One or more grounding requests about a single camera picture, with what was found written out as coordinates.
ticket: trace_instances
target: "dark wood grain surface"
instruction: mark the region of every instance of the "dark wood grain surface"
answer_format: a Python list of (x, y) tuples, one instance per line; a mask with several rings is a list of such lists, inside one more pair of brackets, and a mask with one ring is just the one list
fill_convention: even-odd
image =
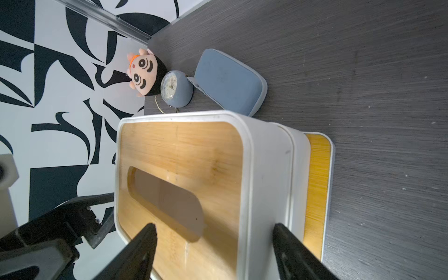
[[(333, 140), (324, 263), (337, 276), (448, 279), (447, 4), (212, 0), (149, 48), (189, 75), (205, 49), (228, 53), (267, 80), (254, 117)], [(195, 91), (181, 112), (218, 108)]]

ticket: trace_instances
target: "stuffed doll head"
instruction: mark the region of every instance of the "stuffed doll head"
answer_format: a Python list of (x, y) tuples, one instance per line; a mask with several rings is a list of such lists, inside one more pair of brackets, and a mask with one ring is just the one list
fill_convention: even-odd
[(157, 95), (160, 93), (160, 84), (167, 68), (149, 49), (139, 49), (136, 55), (128, 54), (129, 68), (127, 70), (129, 86), (138, 90), (137, 96)]

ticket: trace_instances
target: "blue pouch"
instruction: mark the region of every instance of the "blue pouch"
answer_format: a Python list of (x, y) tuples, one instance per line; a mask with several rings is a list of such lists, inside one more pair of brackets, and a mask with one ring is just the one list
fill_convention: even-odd
[(202, 53), (188, 80), (223, 109), (253, 116), (266, 97), (266, 80), (251, 67), (215, 49)]

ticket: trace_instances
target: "wall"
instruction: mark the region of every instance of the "wall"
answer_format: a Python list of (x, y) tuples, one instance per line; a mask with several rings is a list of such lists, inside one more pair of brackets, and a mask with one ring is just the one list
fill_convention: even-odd
[[(199, 1), (93, 1), (153, 34)], [(114, 191), (116, 128), (143, 114), (128, 86), (140, 45), (54, 0), (4, 1), (0, 10), (0, 154), (13, 153), (19, 225), (75, 197)], [(92, 207), (102, 220), (113, 203)], [(122, 248), (116, 232), (61, 279), (91, 279)]]

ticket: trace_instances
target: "blue alarm clock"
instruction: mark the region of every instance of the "blue alarm clock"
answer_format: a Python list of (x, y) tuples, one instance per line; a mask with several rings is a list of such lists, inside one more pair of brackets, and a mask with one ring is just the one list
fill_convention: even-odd
[(166, 73), (160, 84), (162, 98), (169, 106), (180, 108), (186, 106), (193, 96), (193, 85), (185, 73), (173, 70)]

